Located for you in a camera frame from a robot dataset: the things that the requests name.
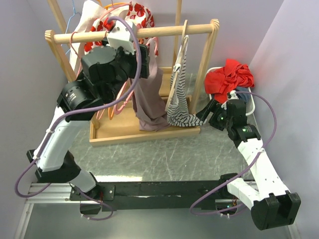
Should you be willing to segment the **white black striped tank top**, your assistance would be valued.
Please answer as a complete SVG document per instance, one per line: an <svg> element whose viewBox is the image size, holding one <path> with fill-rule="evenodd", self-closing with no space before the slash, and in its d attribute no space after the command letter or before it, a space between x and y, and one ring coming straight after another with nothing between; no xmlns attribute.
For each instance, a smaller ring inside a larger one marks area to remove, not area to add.
<svg viewBox="0 0 319 239"><path fill-rule="evenodd" d="M186 74L186 54L187 47L185 48L184 61L182 65L182 70L177 78L175 93L172 101L169 105L167 114L167 122L172 126L178 127L194 127L202 126L206 123L199 120L195 114L190 114L188 109L188 104L185 94L185 74ZM170 77L170 87L173 81L173 74Z"/></svg>

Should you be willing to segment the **pale pink tank top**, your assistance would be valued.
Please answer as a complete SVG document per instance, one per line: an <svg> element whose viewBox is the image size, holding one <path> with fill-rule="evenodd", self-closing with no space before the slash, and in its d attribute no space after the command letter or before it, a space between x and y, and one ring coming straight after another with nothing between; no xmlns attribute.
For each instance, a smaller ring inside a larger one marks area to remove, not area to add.
<svg viewBox="0 0 319 239"><path fill-rule="evenodd" d="M166 103L159 95L163 70L157 65L155 57L156 46L156 41L150 38L148 40L150 74L147 78L138 80L132 98L133 109L139 119L139 129L143 131L159 131L170 127L166 119Z"/></svg>

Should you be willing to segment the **navy blue tank top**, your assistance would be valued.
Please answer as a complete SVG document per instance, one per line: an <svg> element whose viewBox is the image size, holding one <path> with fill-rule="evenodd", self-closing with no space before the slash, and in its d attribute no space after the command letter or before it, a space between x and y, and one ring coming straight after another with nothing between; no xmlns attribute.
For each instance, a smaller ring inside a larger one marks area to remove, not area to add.
<svg viewBox="0 0 319 239"><path fill-rule="evenodd" d="M249 104L250 104L249 103L250 95L248 94L249 88L237 86L235 91L240 92L240 93L237 93L236 95L238 96L240 100L243 100L246 103L247 107L249 107Z"/></svg>

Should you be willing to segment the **red tank top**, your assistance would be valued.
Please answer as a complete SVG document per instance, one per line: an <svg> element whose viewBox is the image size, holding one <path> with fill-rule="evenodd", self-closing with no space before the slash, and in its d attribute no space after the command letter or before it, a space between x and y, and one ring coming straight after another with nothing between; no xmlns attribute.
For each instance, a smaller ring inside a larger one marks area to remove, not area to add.
<svg viewBox="0 0 319 239"><path fill-rule="evenodd" d="M204 80L204 89L207 94L224 103L227 94L237 87L255 87L254 76L247 64L242 64L235 59L227 59L225 66L214 71L209 71Z"/></svg>

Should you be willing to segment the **pink plastic hanger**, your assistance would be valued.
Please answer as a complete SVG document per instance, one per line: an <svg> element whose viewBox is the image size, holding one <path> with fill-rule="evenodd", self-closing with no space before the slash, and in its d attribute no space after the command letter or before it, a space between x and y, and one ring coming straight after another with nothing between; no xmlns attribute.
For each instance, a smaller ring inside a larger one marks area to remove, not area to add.
<svg viewBox="0 0 319 239"><path fill-rule="evenodd" d="M150 52L149 53L149 56L150 56L150 63L149 63L150 74L149 74L149 77L147 79L145 79L145 80L147 81L147 83L150 83L151 80L155 77L153 72L157 72L156 53L157 53L157 50L158 50L158 38L157 37L149 38L147 43L146 43L146 46L148 47L149 52ZM139 83L140 84L142 83L142 80L144 80L144 78L140 78L139 79ZM127 88L127 84L128 83L130 83L130 85L131 85L133 83L132 79L129 78L124 83L124 85L120 89L116 99L119 99L125 93L125 89ZM135 96L136 93L138 92L137 87L138 86L136 85L135 89L129 92L129 94L127 95L126 99L124 100L123 104L120 107L118 107L119 103L116 103L114 105L114 110L115 110L115 114L116 115L119 115L122 112L122 110L124 109L124 107L127 105L127 103L130 100L135 100L137 98Z"/></svg>

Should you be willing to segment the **orange hanger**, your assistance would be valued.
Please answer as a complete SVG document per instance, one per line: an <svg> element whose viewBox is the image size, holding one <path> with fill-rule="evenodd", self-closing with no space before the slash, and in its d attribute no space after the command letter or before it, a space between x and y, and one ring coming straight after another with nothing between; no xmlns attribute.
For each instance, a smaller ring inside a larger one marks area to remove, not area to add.
<svg viewBox="0 0 319 239"><path fill-rule="evenodd" d="M112 120L115 114L114 106L108 108L108 118Z"/></svg>

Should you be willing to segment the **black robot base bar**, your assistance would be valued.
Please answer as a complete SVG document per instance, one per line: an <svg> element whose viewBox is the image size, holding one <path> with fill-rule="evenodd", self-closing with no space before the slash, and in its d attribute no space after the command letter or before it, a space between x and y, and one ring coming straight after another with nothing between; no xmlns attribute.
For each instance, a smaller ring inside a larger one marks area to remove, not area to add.
<svg viewBox="0 0 319 239"><path fill-rule="evenodd" d="M98 183L103 202L115 211L190 208L220 184L220 180Z"/></svg>

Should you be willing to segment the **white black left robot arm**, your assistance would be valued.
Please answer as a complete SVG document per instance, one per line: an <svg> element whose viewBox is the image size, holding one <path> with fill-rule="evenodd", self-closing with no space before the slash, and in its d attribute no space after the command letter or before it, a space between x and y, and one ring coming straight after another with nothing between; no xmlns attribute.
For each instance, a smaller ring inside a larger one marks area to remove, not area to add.
<svg viewBox="0 0 319 239"><path fill-rule="evenodd" d="M37 161L39 183L71 183L86 199L94 200L101 189L93 174L76 164L69 148L95 114L83 110L113 102L123 84L135 77L137 59L135 53L126 53L123 47L112 48L103 40L101 46L81 58L81 63L76 81L66 84L57 99L53 120L70 111L81 112L67 116L54 130L50 129L46 146L31 149L26 155L29 161Z"/></svg>

